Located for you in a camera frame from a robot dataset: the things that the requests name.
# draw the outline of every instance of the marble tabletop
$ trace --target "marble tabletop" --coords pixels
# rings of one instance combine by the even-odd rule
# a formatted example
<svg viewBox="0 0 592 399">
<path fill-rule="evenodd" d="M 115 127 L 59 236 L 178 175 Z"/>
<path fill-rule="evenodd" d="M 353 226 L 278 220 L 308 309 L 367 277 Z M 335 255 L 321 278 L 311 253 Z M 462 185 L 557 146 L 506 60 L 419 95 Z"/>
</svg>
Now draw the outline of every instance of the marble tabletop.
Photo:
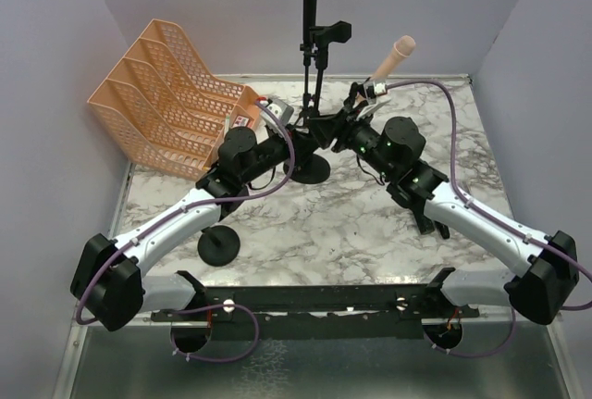
<svg viewBox="0 0 592 399">
<path fill-rule="evenodd" d="M 458 112 L 457 176 L 472 196 L 510 215 L 500 176 L 479 119 L 467 79 L 443 81 Z M 247 81 L 261 95 L 275 95 L 293 105 L 301 101 L 300 81 Z M 327 81 L 321 111 L 339 110 L 349 81 Z M 415 85 L 391 92 L 392 100 L 375 116 L 382 131 L 393 116 L 412 117 L 426 137 L 422 158 L 450 174 L 450 112 L 442 92 Z M 264 129 L 258 137 L 265 138 Z M 322 151 L 330 178 L 314 186 L 289 182 L 280 191 L 244 203 L 222 224 L 240 236 L 239 256 L 223 268 L 208 267 L 197 254 L 198 236 L 163 258 L 152 275 L 188 270 L 206 285 L 308 285 L 413 283 L 429 280 L 442 268 L 501 268 L 481 247 L 452 231 L 420 235 L 410 211 L 398 207 L 384 187 L 357 167 L 350 151 Z M 279 171 L 274 182 L 281 180 Z M 267 183 L 264 175 L 253 183 Z M 137 167 L 123 213 L 121 231 L 143 224 L 175 204 L 193 181 Z"/>
</svg>

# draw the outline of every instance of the gray wall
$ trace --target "gray wall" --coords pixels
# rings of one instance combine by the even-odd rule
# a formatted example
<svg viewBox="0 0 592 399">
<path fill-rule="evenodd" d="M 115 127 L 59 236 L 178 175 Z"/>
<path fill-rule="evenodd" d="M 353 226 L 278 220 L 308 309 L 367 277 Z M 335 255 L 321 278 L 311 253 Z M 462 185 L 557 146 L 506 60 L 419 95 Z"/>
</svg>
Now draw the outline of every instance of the gray wall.
<svg viewBox="0 0 592 399">
<path fill-rule="evenodd" d="M 0 0 L 0 397 L 51 397 L 69 282 L 125 167 L 85 101 L 124 53 L 103 0 Z"/>
<path fill-rule="evenodd" d="M 520 0 L 475 76 L 476 102 L 514 215 L 562 229 L 592 268 L 592 0 Z M 588 302 L 582 280 L 569 303 Z M 565 333 L 592 397 L 592 312 Z"/>
<path fill-rule="evenodd" d="M 181 24 L 217 73 L 302 73 L 302 0 L 105 0 L 128 43 L 152 18 Z M 517 0 L 319 0 L 318 23 L 352 39 L 331 49 L 329 73 L 376 67 L 405 33 L 418 42 L 403 73 L 475 72 Z"/>
</svg>

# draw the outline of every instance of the orange basket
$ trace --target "orange basket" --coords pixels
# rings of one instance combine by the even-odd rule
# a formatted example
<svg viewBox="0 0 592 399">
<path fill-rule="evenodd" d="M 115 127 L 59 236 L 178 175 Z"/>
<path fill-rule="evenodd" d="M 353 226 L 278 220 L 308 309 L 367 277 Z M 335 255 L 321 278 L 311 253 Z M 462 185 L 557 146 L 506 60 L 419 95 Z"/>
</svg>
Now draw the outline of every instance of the orange basket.
<svg viewBox="0 0 592 399">
<path fill-rule="evenodd" d="M 257 126 L 257 96 L 212 75 L 180 26 L 153 19 L 89 105 L 131 162 L 198 180 L 228 126 Z"/>
</svg>

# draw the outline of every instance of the wooden handle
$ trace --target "wooden handle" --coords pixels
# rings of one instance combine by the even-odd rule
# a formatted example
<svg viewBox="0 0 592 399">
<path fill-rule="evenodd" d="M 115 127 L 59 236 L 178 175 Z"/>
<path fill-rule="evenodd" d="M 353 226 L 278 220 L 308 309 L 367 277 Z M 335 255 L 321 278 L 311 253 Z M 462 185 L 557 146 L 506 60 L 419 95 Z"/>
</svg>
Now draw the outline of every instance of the wooden handle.
<svg viewBox="0 0 592 399">
<path fill-rule="evenodd" d="M 393 46 L 390 54 L 385 58 L 378 69 L 372 74 L 370 80 L 385 79 L 392 71 L 408 57 L 415 48 L 415 40 L 405 35 L 401 37 Z"/>
</svg>

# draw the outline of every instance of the gray floor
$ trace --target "gray floor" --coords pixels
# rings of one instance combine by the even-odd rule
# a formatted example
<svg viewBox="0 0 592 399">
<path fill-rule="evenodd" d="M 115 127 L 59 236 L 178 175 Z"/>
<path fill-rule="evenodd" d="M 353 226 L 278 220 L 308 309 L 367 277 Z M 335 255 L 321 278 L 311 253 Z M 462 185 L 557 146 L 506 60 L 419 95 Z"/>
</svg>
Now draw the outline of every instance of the gray floor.
<svg viewBox="0 0 592 399">
<path fill-rule="evenodd" d="M 459 348 L 497 345 L 507 323 L 465 324 Z M 72 397 L 77 399 L 567 398 L 547 331 L 521 322 L 514 343 L 490 358 L 439 354 L 425 341 L 369 339 L 261 342 L 235 364 L 172 356 L 168 327 L 90 328 Z M 228 355 L 243 343 L 216 343 Z"/>
</svg>

